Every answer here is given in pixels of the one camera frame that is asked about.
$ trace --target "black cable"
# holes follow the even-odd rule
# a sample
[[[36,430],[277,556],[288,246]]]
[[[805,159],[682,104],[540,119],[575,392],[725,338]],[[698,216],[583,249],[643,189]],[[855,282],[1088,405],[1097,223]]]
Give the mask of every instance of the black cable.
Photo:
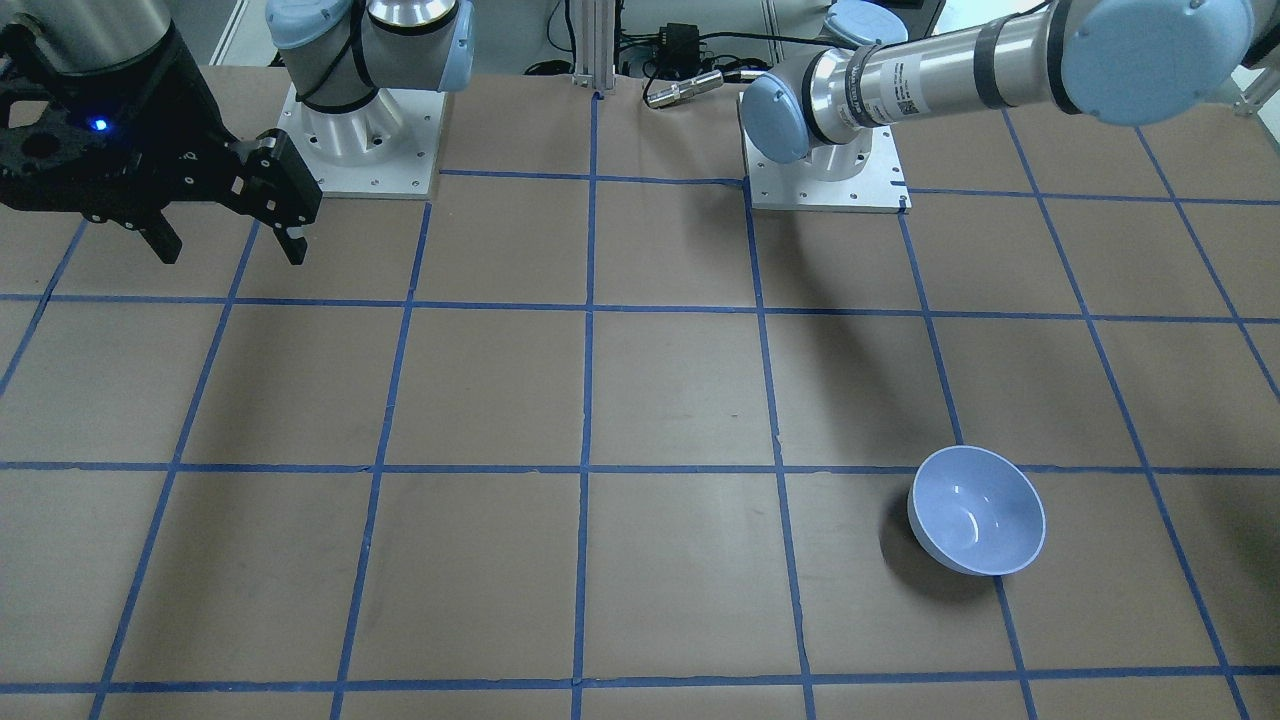
[[[840,47],[840,45],[837,45],[833,41],[829,41],[829,40],[813,40],[813,38],[805,38],[805,37],[788,37],[788,36],[785,36],[785,35],[764,35],[764,33],[758,33],[758,32],[709,32],[707,35],[699,35],[698,36],[698,42],[701,44],[704,40],[712,40],[714,37],[744,37],[746,40],[772,40],[772,41],[776,41],[776,42],[794,42],[796,45],[818,45],[820,47]],[[689,45],[691,42],[694,42],[694,41],[692,40],[686,40],[682,44],[680,44],[677,46],[673,46],[672,51],[675,51],[676,49],[681,49],[685,45]],[[662,70],[666,69],[663,65],[666,65],[666,63],[657,63],[655,64],[654,73],[652,76],[649,76],[649,81],[646,83],[644,83],[644,91],[640,94],[640,99],[644,100],[645,106],[649,108],[650,110],[660,110],[660,108],[654,108],[653,105],[649,104],[649,91],[653,88],[653,81],[658,76],[662,74]]]
[[[356,3],[352,3],[351,4],[351,12],[352,13],[364,13],[365,12],[365,3],[364,3],[364,0],[357,0]],[[351,53],[351,47],[355,44],[356,44],[356,33],[348,31],[347,32],[347,40],[342,44],[342,47],[338,50],[338,54],[334,55],[333,61],[329,63],[329,67],[325,68],[324,73],[320,74],[320,79],[316,81],[315,86],[311,87],[311,90],[308,90],[306,92],[298,92],[297,94],[296,99],[297,99],[298,102],[306,102],[316,92],[320,92],[320,88],[324,87],[324,83],[329,82],[329,78],[333,77],[333,72],[337,70],[338,65],[343,61],[343,59],[347,58],[347,53]]]
[[[552,5],[552,12],[550,12],[550,14],[549,14],[549,15],[547,15],[547,42],[548,42],[548,44],[549,44],[549,45],[550,45],[552,47],[554,47],[554,49],[559,50],[561,53],[568,53],[568,51],[570,51],[570,50],[568,50],[568,47],[561,47],[559,45],[556,45],[556,41],[554,41],[554,40],[552,40],[552,20],[554,20],[554,19],[556,19],[556,9],[557,9],[557,8],[559,8],[559,6],[561,6],[561,3],[563,3],[563,1],[564,1],[564,0],[557,0],[557,3],[556,3],[554,5]]]
[[[1032,13],[1038,13],[1038,12],[1043,10],[1044,8],[1048,8],[1052,4],[1053,4],[1053,0],[1044,0],[1039,5],[1036,5],[1034,8],[1032,8],[1030,10],[1023,10],[1021,13],[1014,13],[1012,17],[1015,17],[1015,18],[1024,18],[1024,17],[1032,14]]]
[[[568,3],[564,3],[564,27],[568,28],[568,54],[573,58],[573,67],[577,67],[577,37],[573,33],[573,18],[570,17]]]

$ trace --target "cable connector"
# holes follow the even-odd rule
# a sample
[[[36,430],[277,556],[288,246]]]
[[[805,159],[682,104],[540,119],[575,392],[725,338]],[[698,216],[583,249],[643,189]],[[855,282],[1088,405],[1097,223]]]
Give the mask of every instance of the cable connector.
[[[691,77],[689,79],[682,79],[680,82],[671,83],[667,88],[659,90],[657,92],[645,95],[645,104],[650,108],[669,108],[677,102],[684,102],[694,97],[695,95],[701,95],[709,92],[724,85],[724,73],[719,70],[712,70],[709,73],[703,73],[700,76]]]

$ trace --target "floor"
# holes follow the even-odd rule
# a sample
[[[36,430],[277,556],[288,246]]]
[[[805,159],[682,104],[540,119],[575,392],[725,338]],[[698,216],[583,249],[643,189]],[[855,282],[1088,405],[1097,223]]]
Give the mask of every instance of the floor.
[[[243,136],[288,82],[209,77]],[[0,717],[1280,719],[1258,123],[924,122],[909,215],[750,213],[732,96],[620,82],[477,77],[301,268],[0,213]],[[1016,575],[910,536],[959,442]]]

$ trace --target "white bowl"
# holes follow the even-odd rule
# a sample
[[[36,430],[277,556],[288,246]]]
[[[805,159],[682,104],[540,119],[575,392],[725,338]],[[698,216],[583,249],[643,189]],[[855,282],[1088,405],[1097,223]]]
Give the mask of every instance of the white bowl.
[[[968,575],[1009,575],[1044,546],[1044,505],[1012,462],[959,445],[915,473],[906,514],[925,552]]]

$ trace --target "metal tube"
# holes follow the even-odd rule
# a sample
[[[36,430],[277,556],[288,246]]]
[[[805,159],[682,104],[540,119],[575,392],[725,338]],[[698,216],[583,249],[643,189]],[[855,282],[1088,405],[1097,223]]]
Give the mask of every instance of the metal tube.
[[[145,55],[169,32],[163,0],[0,0],[0,19],[18,13],[37,20],[36,44],[68,76],[115,69]]]
[[[1257,115],[1277,92],[1280,92],[1280,70],[1268,68],[1240,95],[1240,101],[1235,104],[1235,114],[1242,118]]]
[[[1048,24],[1050,13],[1014,18],[995,37],[993,82],[1006,104],[1051,99]],[[983,32],[980,27],[970,28],[872,53],[859,81],[867,114],[891,124],[991,108],[974,72]]]

